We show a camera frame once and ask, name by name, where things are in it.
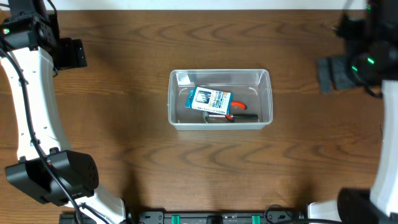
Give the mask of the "clear plastic container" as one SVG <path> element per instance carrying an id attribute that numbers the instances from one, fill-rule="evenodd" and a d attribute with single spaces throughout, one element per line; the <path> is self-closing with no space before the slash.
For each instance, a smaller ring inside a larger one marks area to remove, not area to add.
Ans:
<path id="1" fill-rule="evenodd" d="M 190 90 L 196 86 L 231 92 L 232 101 L 244 103 L 247 109 L 233 107 L 230 114 L 256 114 L 258 119 L 236 119 L 234 123 L 225 119 L 209 119 L 206 123 L 203 111 L 185 107 Z M 264 69 L 174 70 L 169 80 L 168 119 L 177 130 L 262 129 L 273 120 L 269 73 Z"/>

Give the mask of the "red black pliers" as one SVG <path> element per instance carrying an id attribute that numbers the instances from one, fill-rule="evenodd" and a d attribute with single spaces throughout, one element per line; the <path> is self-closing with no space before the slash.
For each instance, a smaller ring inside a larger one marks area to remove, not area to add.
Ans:
<path id="1" fill-rule="evenodd" d="M 235 108 L 240 108 L 240 109 L 243 109 L 243 110 L 246 110 L 246 109 L 247 109 L 247 106 L 246 106 L 244 103 L 239 102 L 239 101 L 232 101 L 232 102 L 230 103 L 230 107 L 231 107 L 231 108 L 233 108 L 233 107 L 235 107 Z M 225 118 L 226 118 L 229 122 L 232 122 L 232 123 L 234 122 L 233 115 L 231 115 L 231 114 L 226 115 Z"/>

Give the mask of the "small claw hammer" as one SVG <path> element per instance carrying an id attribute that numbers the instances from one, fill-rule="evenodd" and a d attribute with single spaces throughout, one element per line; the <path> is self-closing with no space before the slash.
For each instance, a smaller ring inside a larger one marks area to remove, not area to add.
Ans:
<path id="1" fill-rule="evenodd" d="M 232 114 L 232 115 L 224 115 L 224 114 L 214 114 L 209 112 L 202 112 L 202 117 L 206 123 L 209 123 L 209 119 L 225 119 L 230 123 L 234 123 L 236 119 L 244 119 L 244 120 L 257 120 L 258 115 L 256 114 Z"/>

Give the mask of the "blue white screwdriver box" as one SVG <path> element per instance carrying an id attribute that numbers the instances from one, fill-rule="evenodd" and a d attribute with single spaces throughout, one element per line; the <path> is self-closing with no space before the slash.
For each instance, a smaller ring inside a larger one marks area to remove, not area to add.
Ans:
<path id="1" fill-rule="evenodd" d="M 196 86 L 190 90 L 185 107 L 209 113 L 229 115 L 232 100 L 233 94 L 231 92 Z"/>

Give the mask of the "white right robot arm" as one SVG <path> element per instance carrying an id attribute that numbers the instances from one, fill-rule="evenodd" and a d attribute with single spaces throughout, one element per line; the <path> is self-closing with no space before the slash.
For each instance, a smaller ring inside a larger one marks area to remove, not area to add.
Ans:
<path id="1" fill-rule="evenodd" d="M 322 93 L 363 88 L 384 103 L 382 145 L 370 189 L 342 188 L 336 200 L 313 202 L 304 219 L 290 223 L 397 223 L 397 1 L 367 0 L 362 19 L 341 10 L 335 34 L 345 53 L 318 61 Z"/>

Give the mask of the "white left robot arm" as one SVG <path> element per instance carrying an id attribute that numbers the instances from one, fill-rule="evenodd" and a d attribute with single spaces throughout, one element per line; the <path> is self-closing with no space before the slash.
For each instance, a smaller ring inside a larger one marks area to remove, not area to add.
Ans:
<path id="1" fill-rule="evenodd" d="M 71 149 L 60 121 L 53 78 L 87 65 L 83 43 L 62 38 L 58 14 L 47 3 L 12 0 L 1 23 L 1 65 L 8 77 L 17 118 L 17 163 L 7 181 L 41 204 L 74 209 L 72 223 L 127 223 L 122 199 L 100 186 L 93 158 Z"/>

